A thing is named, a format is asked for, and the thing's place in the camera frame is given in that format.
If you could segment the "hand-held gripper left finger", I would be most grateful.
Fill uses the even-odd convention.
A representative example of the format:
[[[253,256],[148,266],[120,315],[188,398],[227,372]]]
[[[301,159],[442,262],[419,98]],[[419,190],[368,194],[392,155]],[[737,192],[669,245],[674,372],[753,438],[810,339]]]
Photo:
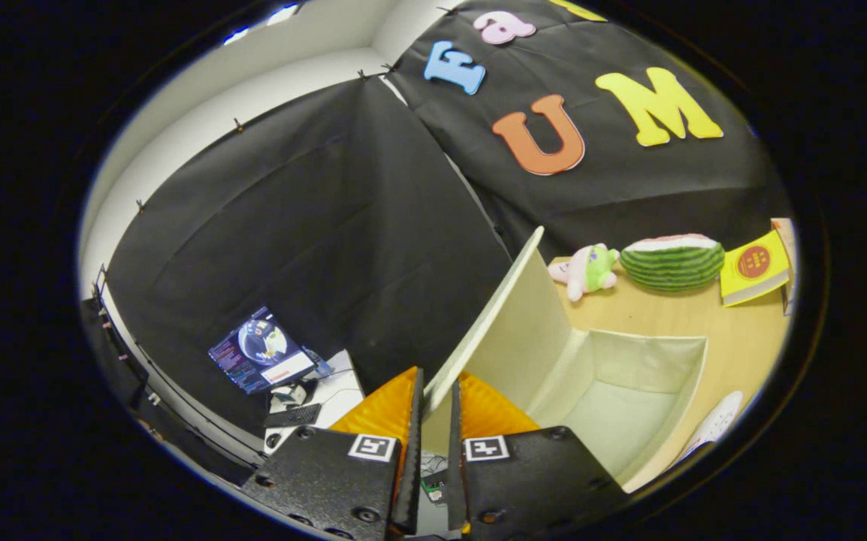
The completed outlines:
[[[410,367],[328,428],[303,425],[249,477],[243,493],[345,539],[416,534],[424,371]]]

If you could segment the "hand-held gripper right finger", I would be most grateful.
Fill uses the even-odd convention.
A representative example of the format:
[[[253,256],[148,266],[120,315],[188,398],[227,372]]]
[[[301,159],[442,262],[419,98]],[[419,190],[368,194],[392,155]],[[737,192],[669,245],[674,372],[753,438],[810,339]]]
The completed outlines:
[[[484,380],[453,383],[447,524],[464,540],[546,540],[630,501],[571,428],[539,427]]]

